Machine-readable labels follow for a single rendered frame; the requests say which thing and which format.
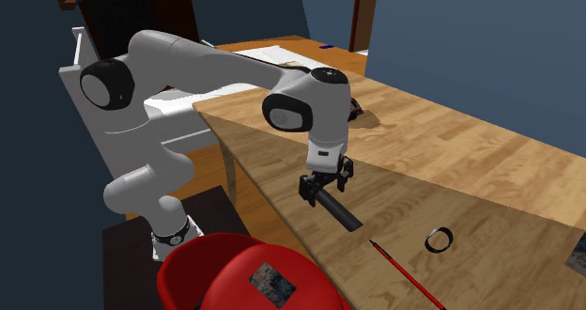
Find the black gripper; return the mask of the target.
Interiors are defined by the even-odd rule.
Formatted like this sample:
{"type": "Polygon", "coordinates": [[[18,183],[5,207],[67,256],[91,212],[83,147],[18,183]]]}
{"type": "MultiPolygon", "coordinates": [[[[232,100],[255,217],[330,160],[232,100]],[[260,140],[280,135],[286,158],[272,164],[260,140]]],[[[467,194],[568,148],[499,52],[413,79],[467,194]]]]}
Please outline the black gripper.
{"type": "Polygon", "coordinates": [[[336,182],[337,189],[343,192],[350,178],[354,176],[353,161],[344,156],[339,160],[339,171],[336,173],[321,173],[314,171],[311,176],[300,176],[299,195],[314,208],[316,206],[316,194],[324,186],[336,182]]]}

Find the black cylinder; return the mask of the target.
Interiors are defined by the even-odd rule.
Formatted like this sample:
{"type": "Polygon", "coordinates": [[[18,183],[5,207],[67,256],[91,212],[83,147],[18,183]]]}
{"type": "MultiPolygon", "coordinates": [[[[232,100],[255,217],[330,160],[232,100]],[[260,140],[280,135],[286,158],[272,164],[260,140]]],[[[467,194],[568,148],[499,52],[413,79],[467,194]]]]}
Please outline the black cylinder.
{"type": "Polygon", "coordinates": [[[327,191],[318,191],[316,193],[316,201],[319,202],[348,232],[353,232],[362,226],[362,222],[327,191]]]}

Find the black and red object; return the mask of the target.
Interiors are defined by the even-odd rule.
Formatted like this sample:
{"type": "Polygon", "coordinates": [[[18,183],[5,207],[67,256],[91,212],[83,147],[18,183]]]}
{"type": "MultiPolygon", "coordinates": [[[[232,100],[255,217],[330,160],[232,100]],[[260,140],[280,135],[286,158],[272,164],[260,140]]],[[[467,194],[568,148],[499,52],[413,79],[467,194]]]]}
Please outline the black and red object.
{"type": "Polygon", "coordinates": [[[350,110],[348,115],[347,121],[355,120],[358,116],[363,114],[362,107],[358,104],[358,102],[354,99],[350,99],[350,110]]]}

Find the red pen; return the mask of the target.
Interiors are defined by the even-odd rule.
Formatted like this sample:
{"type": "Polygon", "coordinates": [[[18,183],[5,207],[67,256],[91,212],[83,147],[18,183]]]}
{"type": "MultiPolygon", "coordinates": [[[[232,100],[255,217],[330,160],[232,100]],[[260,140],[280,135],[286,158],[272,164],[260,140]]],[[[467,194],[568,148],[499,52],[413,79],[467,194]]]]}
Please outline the red pen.
{"type": "Polygon", "coordinates": [[[431,301],[439,310],[447,308],[435,298],[425,287],[423,287],[410,273],[408,273],[392,256],[373,240],[369,240],[373,247],[381,253],[405,278],[407,278],[425,297],[431,301]]]}

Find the wooden table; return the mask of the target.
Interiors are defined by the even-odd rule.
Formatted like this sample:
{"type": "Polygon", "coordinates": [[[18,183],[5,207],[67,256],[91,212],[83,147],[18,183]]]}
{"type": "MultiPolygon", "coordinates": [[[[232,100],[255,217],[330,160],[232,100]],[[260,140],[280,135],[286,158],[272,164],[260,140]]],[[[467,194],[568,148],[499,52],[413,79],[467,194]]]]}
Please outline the wooden table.
{"type": "Polygon", "coordinates": [[[285,222],[288,245],[355,310],[586,310],[586,277],[564,265],[586,228],[586,159],[364,77],[366,59],[296,36],[276,44],[341,69],[363,114],[350,123],[354,177],[337,199],[346,231],[298,194],[307,137],[273,130],[263,89],[196,109],[285,222]]]}

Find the white paper sheet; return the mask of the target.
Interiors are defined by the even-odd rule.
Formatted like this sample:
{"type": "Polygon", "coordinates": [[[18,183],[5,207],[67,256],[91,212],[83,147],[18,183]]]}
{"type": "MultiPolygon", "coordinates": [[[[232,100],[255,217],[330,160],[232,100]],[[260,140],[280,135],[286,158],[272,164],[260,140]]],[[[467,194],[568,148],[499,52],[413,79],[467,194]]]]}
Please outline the white paper sheet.
{"type": "Polygon", "coordinates": [[[251,74],[253,77],[304,76],[313,70],[326,74],[340,73],[334,67],[280,45],[236,51],[227,58],[227,62],[227,66],[237,74],[251,74]]]}

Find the red chair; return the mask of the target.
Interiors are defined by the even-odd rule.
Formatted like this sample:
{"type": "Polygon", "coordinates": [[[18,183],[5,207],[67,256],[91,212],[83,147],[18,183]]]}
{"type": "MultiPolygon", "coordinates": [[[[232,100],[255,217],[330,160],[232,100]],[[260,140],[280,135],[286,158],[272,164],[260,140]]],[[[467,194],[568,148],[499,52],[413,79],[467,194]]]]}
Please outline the red chair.
{"type": "Polygon", "coordinates": [[[313,261],[281,245],[214,233],[163,261],[164,310],[353,310],[313,261]]]}

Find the dark brown cabinet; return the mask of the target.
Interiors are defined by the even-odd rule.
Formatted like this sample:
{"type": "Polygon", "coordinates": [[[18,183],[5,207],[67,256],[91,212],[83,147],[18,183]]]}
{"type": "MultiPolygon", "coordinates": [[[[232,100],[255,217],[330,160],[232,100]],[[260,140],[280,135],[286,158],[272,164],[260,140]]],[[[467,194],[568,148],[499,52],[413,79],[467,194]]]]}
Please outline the dark brown cabinet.
{"type": "Polygon", "coordinates": [[[158,30],[199,42],[192,0],[152,0],[158,30]]]}

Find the grey patterned flat object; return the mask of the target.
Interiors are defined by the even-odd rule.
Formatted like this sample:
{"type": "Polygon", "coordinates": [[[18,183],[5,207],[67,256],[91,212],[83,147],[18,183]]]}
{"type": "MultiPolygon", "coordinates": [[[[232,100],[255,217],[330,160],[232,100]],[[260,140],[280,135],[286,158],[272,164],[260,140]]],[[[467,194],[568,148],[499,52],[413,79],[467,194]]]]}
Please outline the grey patterned flat object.
{"type": "Polygon", "coordinates": [[[586,277],[586,231],[581,235],[564,265],[572,271],[586,277]]]}

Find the black chair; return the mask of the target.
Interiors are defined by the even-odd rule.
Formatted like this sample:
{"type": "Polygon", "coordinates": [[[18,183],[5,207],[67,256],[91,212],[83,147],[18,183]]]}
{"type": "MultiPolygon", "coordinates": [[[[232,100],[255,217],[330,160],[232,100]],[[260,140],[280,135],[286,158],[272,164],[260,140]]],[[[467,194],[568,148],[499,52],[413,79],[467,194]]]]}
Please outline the black chair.
{"type": "Polygon", "coordinates": [[[152,0],[82,0],[80,8],[101,59],[125,54],[135,33],[157,29],[152,0]]]}

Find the brown wooden door frame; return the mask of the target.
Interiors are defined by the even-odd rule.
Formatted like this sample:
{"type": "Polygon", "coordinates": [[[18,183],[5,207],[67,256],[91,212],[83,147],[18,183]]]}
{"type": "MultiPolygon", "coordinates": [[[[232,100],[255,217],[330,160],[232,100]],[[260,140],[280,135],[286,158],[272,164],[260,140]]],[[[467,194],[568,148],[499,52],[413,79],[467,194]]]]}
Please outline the brown wooden door frame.
{"type": "Polygon", "coordinates": [[[355,0],[348,50],[367,50],[370,43],[377,0],[355,0]]]}

